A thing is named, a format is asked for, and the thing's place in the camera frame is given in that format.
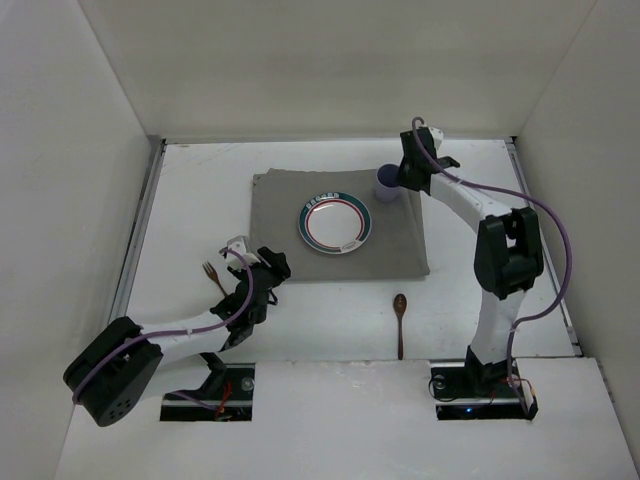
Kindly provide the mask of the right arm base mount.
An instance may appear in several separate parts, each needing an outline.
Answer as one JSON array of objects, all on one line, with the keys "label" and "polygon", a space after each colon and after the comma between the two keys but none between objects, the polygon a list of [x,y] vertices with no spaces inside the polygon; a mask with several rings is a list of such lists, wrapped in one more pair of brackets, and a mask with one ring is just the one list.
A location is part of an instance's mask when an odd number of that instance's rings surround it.
[{"label": "right arm base mount", "polygon": [[469,351],[460,361],[431,363],[430,373],[428,390],[440,421],[532,421],[538,414],[534,389],[514,361],[483,365]]}]

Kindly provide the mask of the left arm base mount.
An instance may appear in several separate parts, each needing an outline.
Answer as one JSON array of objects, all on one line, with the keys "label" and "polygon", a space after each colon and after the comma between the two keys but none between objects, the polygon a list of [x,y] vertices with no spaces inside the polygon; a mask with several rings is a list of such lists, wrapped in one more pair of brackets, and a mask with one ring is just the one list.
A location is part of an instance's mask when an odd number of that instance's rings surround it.
[{"label": "left arm base mount", "polygon": [[253,414],[254,363],[224,364],[214,354],[201,354],[209,376],[195,390],[165,394],[161,422],[249,422]]}]

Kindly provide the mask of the grey cloth placemat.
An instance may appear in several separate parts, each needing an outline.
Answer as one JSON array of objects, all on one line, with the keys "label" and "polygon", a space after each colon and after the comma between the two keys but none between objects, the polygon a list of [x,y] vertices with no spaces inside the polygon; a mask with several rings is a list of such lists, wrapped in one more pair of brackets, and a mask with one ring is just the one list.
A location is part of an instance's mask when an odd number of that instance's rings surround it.
[{"label": "grey cloth placemat", "polygon": [[400,188],[384,203],[375,185],[373,170],[256,174],[250,240],[284,253],[294,282],[427,276],[419,194]]}]

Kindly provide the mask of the lilac plastic cup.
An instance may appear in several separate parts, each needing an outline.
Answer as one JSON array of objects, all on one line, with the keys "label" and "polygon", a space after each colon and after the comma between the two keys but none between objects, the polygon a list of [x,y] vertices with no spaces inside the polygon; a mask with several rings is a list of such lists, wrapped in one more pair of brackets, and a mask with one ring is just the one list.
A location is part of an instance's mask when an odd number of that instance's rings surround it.
[{"label": "lilac plastic cup", "polygon": [[374,195],[378,201],[391,203],[399,196],[398,171],[399,167],[395,164],[385,164],[378,168],[374,186]]}]

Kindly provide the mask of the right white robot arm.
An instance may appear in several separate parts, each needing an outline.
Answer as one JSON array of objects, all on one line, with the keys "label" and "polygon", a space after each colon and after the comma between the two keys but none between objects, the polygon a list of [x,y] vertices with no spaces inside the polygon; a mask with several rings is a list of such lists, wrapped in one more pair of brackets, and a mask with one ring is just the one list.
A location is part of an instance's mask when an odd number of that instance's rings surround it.
[{"label": "right white robot arm", "polygon": [[482,289],[476,333],[464,369],[478,389],[507,376],[507,345],[526,292],[544,270],[536,212],[512,208],[446,172],[458,167],[450,157],[435,158],[430,130],[400,134],[403,157],[397,183],[446,205],[476,234],[473,271]]}]

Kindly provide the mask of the brown wooden spoon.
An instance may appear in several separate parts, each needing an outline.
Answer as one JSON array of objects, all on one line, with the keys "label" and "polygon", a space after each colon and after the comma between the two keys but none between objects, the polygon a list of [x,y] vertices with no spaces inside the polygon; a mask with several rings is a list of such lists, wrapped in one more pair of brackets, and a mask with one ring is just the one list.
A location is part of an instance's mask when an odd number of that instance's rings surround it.
[{"label": "brown wooden spoon", "polygon": [[399,360],[404,359],[404,334],[403,334],[403,319],[407,310],[407,298],[404,294],[400,293],[394,297],[393,311],[396,315],[398,324],[398,344],[397,344],[397,358]]}]

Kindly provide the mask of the brown wooden fork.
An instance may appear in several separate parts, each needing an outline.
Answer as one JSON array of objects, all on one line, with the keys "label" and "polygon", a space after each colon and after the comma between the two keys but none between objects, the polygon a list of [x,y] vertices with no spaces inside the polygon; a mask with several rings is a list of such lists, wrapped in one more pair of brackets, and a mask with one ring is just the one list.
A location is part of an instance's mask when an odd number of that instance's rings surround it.
[{"label": "brown wooden fork", "polygon": [[222,293],[222,295],[227,298],[228,297],[228,293],[227,291],[224,289],[222,283],[220,282],[219,276],[217,271],[215,270],[215,268],[208,262],[204,262],[202,264],[202,268],[204,270],[204,273],[206,274],[206,276],[218,287],[218,289],[220,290],[220,292]]}]

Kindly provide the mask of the white plate green rim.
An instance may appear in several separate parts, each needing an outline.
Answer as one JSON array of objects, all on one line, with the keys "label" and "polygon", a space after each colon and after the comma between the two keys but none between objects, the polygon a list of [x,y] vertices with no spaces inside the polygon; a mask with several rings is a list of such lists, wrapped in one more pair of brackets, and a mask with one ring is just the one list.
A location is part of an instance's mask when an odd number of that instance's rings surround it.
[{"label": "white plate green rim", "polygon": [[302,240],[326,255],[343,255],[360,248],[372,231],[372,215],[357,197],[330,191],[309,199],[298,216]]}]

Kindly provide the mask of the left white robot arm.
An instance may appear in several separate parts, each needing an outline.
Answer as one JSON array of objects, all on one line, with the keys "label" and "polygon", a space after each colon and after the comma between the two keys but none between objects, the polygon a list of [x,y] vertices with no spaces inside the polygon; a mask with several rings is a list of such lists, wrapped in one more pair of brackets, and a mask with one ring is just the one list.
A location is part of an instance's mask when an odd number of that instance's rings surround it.
[{"label": "left white robot arm", "polygon": [[143,325],[113,320],[66,368],[74,404],[100,427],[123,419],[148,397],[169,396],[219,414],[233,392],[220,359],[252,334],[278,303],[274,289],[291,276],[285,254],[240,243],[221,251],[235,290],[195,317]]}]

